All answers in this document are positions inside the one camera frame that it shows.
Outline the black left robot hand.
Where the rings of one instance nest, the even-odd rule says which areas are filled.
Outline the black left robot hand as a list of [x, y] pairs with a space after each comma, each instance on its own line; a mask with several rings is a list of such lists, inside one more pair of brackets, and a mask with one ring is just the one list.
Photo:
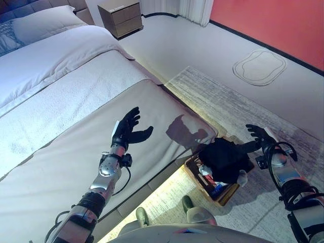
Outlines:
[[124, 116], [124, 118], [118, 123], [112, 136], [111, 146], [118, 145], [127, 151], [129, 144], [144, 142], [151, 136], [153, 126], [149, 126], [147, 129], [142, 131], [133, 131], [133, 128], [139, 123], [139, 114], [139, 107], [134, 107]]

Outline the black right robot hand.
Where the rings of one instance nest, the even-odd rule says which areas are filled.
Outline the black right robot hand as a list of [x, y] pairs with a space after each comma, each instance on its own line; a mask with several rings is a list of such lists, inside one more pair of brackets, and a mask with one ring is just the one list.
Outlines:
[[241, 153], [252, 153], [262, 149], [266, 153], [274, 144], [276, 140], [268, 135], [268, 133], [261, 127], [252, 124], [246, 124], [246, 128], [254, 137], [254, 141], [245, 144], [236, 145], [236, 148]]

